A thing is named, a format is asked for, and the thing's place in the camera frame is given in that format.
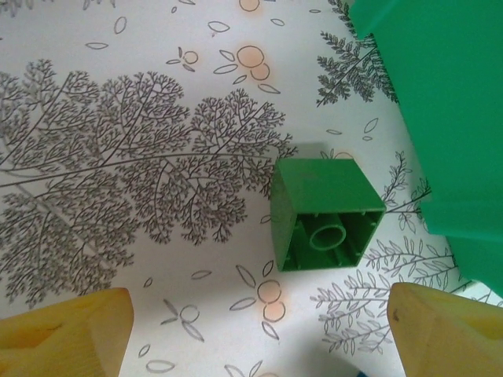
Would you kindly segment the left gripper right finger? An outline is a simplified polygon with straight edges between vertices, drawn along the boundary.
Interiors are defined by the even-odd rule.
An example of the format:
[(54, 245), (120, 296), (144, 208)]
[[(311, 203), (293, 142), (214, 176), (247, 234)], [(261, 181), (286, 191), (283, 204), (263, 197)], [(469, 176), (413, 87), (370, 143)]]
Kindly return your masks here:
[(406, 377), (503, 377), (503, 308), (395, 283), (387, 318)]

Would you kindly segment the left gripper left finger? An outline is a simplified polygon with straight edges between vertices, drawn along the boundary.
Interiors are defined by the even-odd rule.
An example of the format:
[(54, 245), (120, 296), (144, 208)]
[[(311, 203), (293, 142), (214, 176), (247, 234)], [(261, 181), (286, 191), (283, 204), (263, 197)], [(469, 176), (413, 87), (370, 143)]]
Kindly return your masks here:
[(0, 377), (119, 377), (129, 291), (105, 289), (0, 320)]

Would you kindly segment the green square lego brick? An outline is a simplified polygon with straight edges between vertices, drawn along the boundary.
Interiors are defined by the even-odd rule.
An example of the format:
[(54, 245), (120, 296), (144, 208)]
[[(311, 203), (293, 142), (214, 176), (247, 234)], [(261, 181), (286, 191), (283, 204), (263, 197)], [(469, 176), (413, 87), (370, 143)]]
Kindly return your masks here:
[(385, 212), (354, 160), (279, 159), (270, 188), (278, 270), (357, 266)]

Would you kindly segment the green plastic bin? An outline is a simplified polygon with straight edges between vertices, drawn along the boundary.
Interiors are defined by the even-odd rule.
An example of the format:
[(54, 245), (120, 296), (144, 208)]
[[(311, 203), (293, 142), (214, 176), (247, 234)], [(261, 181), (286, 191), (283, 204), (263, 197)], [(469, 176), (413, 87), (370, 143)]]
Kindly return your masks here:
[(503, 298), (503, 0), (355, 0), (431, 186), (420, 208), (463, 277)]

